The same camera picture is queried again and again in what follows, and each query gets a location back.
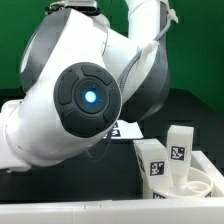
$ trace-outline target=green background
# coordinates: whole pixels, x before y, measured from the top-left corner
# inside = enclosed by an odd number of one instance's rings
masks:
[[[50,0],[1,0],[0,89],[20,86],[19,67],[26,44],[44,18]],[[98,1],[103,13],[109,0]],[[167,37],[171,87],[192,92],[224,115],[224,1],[170,0],[179,17]],[[111,27],[127,35],[127,6],[114,0]]]

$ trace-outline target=black surface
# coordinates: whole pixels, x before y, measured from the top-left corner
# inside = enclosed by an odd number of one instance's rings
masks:
[[[59,103],[64,105],[72,102],[72,88],[79,80],[79,76],[74,71],[69,71],[62,79],[58,98]]]
[[[164,107],[140,123],[146,138],[166,143],[170,125],[195,128],[193,150],[224,167],[224,118],[191,93],[171,90]],[[26,173],[0,173],[1,203],[121,200],[141,198],[142,181],[131,140],[112,141],[105,157],[83,154],[57,166]]]

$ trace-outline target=blue led indicator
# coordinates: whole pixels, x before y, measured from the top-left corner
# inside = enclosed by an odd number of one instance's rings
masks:
[[[87,102],[94,103],[96,101],[96,94],[93,91],[88,91],[85,98]]]

